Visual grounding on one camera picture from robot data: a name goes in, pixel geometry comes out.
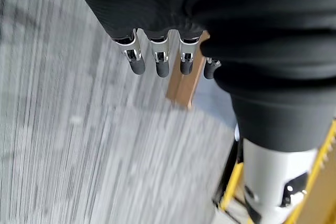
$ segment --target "robotic hand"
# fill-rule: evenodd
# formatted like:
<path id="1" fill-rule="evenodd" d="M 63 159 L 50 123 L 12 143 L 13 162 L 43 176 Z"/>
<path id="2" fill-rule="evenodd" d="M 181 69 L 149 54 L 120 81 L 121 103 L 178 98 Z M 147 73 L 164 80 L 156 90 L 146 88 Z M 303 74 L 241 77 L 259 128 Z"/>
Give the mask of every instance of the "robotic hand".
<path id="1" fill-rule="evenodd" d="M 195 45 L 205 75 L 231 94 L 243 139 L 245 198 L 255 223 L 283 223 L 305 194 L 336 104 L 336 0 L 86 0 L 137 74 L 136 28 L 168 67 L 170 29 L 181 35 L 181 71 Z"/>

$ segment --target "white cylindrical part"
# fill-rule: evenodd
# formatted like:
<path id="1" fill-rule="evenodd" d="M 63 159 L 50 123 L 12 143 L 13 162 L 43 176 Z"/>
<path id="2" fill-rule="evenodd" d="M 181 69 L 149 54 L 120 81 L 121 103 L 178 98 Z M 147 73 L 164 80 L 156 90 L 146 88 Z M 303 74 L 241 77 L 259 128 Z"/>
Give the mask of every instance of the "white cylindrical part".
<path id="1" fill-rule="evenodd" d="M 245 192 L 250 206 L 261 215 L 260 223 L 283 223 L 294 205 L 280 207 L 286 183 L 308 173 L 317 149 L 304 152 L 278 152 L 260 147 L 244 139 L 244 181 L 253 197 Z"/>

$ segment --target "black fingertip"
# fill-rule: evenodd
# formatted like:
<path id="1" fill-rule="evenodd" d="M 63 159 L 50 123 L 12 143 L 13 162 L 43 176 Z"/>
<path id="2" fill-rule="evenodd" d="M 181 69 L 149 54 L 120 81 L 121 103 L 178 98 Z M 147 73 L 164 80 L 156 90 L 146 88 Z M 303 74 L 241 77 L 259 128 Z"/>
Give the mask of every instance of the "black fingertip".
<path id="1" fill-rule="evenodd" d="M 169 74 L 169 62 L 156 62 L 156 73 L 162 78 L 167 77 Z"/>
<path id="2" fill-rule="evenodd" d="M 215 65 L 206 62 L 204 66 L 204 72 L 203 72 L 204 77 L 208 80 L 213 79 L 215 70 L 216 70 Z"/>
<path id="3" fill-rule="evenodd" d="M 143 74 L 146 70 L 145 62 L 143 61 L 143 58 L 140 58 L 140 60 L 134 60 L 130 62 L 132 71 L 135 74 Z"/>
<path id="4" fill-rule="evenodd" d="M 193 63 L 189 62 L 189 61 L 185 61 L 180 63 L 180 71 L 182 74 L 184 74 L 185 76 L 187 76 L 188 74 L 191 73 L 191 71 L 193 70 Z"/>

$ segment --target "wooden strip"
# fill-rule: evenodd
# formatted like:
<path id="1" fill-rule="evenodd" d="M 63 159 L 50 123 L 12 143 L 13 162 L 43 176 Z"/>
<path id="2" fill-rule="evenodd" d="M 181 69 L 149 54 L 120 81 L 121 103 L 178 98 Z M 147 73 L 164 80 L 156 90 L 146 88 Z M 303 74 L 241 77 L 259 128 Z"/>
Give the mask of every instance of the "wooden strip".
<path id="1" fill-rule="evenodd" d="M 175 102 L 177 90 L 182 81 L 183 75 L 180 71 L 180 50 L 177 51 L 177 56 L 173 66 L 173 72 L 169 80 L 169 85 L 166 93 L 166 97 Z"/>
<path id="2" fill-rule="evenodd" d="M 195 54 L 193 71 L 188 76 L 184 76 L 180 72 L 180 52 L 175 59 L 174 69 L 169 82 L 166 97 L 187 108 L 190 108 L 192 105 L 192 98 L 195 93 L 199 77 L 203 72 L 205 62 L 205 57 L 203 57 L 199 45 L 208 38 L 209 34 L 207 32 L 204 32 L 201 35 Z"/>

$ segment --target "gray carpet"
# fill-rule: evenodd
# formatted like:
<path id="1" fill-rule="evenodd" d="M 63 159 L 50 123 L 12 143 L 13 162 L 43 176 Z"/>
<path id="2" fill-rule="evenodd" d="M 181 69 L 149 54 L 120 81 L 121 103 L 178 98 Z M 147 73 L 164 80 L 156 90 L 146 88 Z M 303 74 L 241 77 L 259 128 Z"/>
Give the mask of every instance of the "gray carpet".
<path id="1" fill-rule="evenodd" d="M 144 34 L 136 76 L 83 0 L 0 5 L 0 223 L 210 223 L 232 132 L 165 99 Z"/>

